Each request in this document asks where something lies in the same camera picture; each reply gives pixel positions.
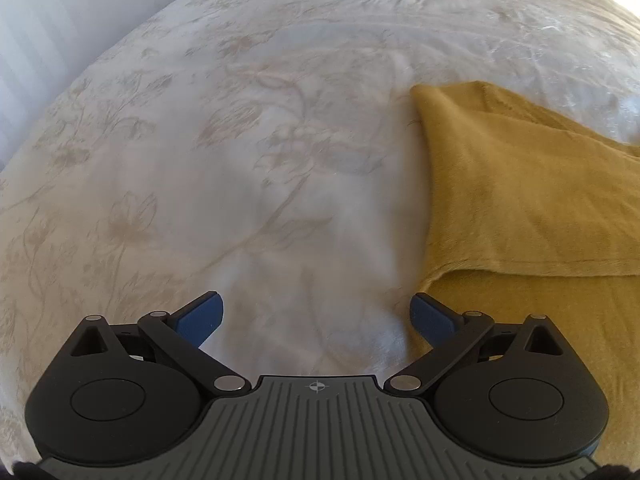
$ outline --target bed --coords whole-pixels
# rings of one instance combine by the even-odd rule
[[[610,0],[177,0],[105,52],[0,173],[0,455],[82,316],[206,290],[203,348],[259,374],[414,359],[429,223],[408,90],[487,80],[640,142],[638,20]]]

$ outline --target fabric fold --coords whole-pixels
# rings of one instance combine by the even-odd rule
[[[412,96],[432,173],[420,290],[549,315],[609,401],[596,459],[640,466],[640,148],[485,82]]]

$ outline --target mustard yellow cloth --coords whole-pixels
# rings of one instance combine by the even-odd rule
[[[433,182],[420,290],[550,316],[609,401],[596,460],[640,467],[640,147],[489,83],[412,96]]]

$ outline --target folded cloth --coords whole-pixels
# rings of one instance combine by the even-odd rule
[[[609,402],[596,460],[640,467],[640,147],[489,83],[412,96],[433,183],[420,290],[500,322],[549,315]]]

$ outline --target silver screw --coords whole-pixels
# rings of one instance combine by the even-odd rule
[[[237,375],[223,375],[213,381],[213,385],[223,392],[235,392],[244,386],[244,379]]]
[[[411,390],[417,390],[422,386],[420,379],[412,375],[396,375],[392,377],[389,384],[396,389],[404,392],[410,392]]]

